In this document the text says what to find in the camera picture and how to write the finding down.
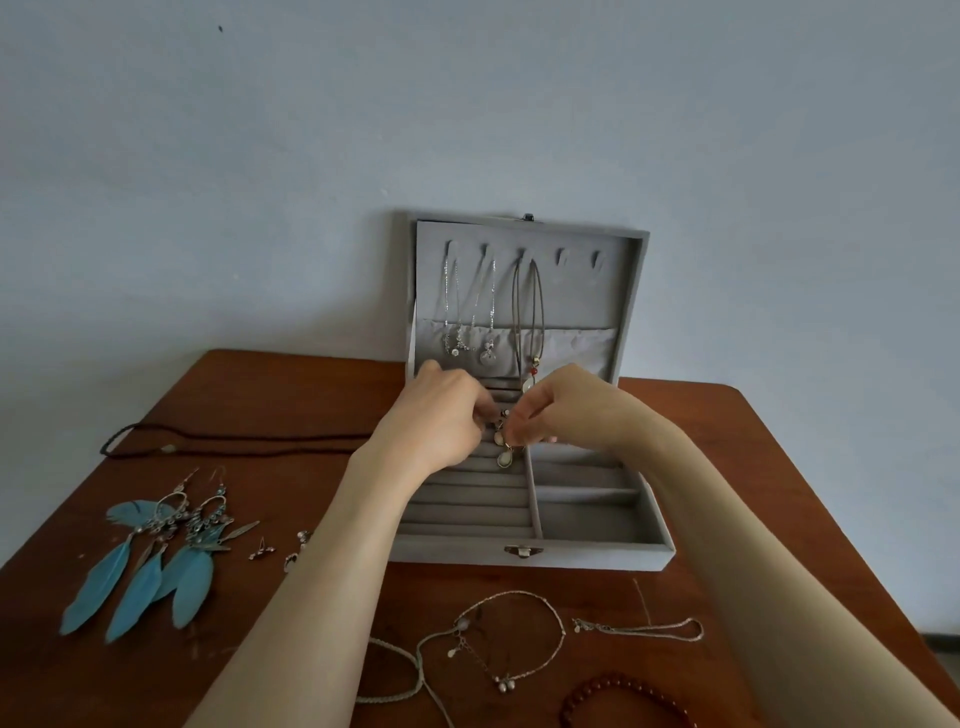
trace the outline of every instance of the chain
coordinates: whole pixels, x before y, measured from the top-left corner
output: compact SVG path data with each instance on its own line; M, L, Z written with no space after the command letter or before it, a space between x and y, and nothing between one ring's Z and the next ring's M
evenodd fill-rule
M473 610L477 609L481 605L486 604L488 601L492 601L500 596L506 596L506 595L531 596L534 599L538 599L539 601L543 602L543 604L546 605L546 608L550 610L550 614L553 615L554 619L557 621L557 624L560 626L560 641L557 643L557 646L554 647L554 650L553 652L550 653L550 656L546 660L544 660L543 664L540 665L539 667L528 669L526 672L521 672L519 675L511 675L508 672L503 677L500 677L498 675L494 675L490 670L490 668L487 667L487 664L480 658L480 655L478 655L476 651L473 649L473 647L470 646L470 643L467 641L467 638L464 637L464 633L469 629L469 620L467 619L467 615L469 613L473 612ZM446 656L452 658L461 649L465 649L467 652L470 653L470 655L477 662L477 664L483 668L484 672L486 672L487 675L489 675L492 678L493 682L496 683L496 687L500 692L512 691L516 687L517 680L522 680L525 677L530 677L530 675L533 675L536 672L540 672L542 669L548 666L551 662L553 662L553 659L557 656L557 653L560 652L560 648L564 646L564 639L566 638L566 629L564 628L564 621L560 619L560 615L557 614L557 610L553 608L553 605L550 602L548 602L546 599L544 599L542 596L535 595L533 592L525 592L521 589L514 589L508 592L499 592L498 594L488 596L486 599L481 599L473 606L461 612L460 616L456 619L454 624L456 629L456 632L454 634L457 637L457 646L451 649L449 652L447 652Z

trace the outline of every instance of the left hand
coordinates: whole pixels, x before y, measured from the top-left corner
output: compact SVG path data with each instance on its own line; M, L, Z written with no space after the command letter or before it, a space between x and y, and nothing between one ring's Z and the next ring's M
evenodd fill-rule
M499 409L480 382L462 369L445 372L426 361L357 453L408 476L403 481L412 488L409 497L427 476L470 455L484 423L497 417Z

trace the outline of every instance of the pendant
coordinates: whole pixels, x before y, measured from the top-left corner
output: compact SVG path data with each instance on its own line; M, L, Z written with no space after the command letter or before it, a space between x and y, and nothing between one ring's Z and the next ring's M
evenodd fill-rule
M487 339L483 344L483 351L480 352L480 363L488 367L496 360L496 354L493 353L493 340Z

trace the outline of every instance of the black cord necklace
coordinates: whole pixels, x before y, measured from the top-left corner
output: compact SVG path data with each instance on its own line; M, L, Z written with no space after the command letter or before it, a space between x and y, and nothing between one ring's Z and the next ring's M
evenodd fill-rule
M514 357L516 360L517 376L523 378L524 357L523 357L523 312L520 310L520 263L523 257L519 258L514 266L514 290L512 296L513 316L514 316ZM540 267L537 262L531 258L530 272L533 274L533 299L534 315L530 326L530 366L527 369L529 376L524 379L522 390L526 392L537 383L537 372L540 366L540 359L543 357L543 345L546 341L546 323L543 318L543 284L540 281ZM540 350L534 354L534 336L537 332L537 300L540 299Z
M372 433L361 432L355 434L332 434L332 435L226 435L188 432L187 430L173 427L170 425L160 425L155 423L134 423L121 427L110 435L109 439L100 448L100 454L110 460L135 460L144 457L156 457L179 455L193 457L281 457L284 455L348 455L356 451L362 445L350 448L286 448L276 450L222 450L222 449L183 449L176 445L164 445L160 448L148 448L142 450L131 450L129 452L116 452L111 450L117 438L126 432L134 430L146 430L151 432L169 432L184 440L217 441L225 443L311 443L311 442L329 442L336 440L367 440Z

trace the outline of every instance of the right hand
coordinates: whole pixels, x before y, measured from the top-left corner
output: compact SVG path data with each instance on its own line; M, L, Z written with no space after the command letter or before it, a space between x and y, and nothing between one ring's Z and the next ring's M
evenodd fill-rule
M504 437L513 447L557 440L580 448L618 454L646 418L658 418L640 400L567 364L511 408Z

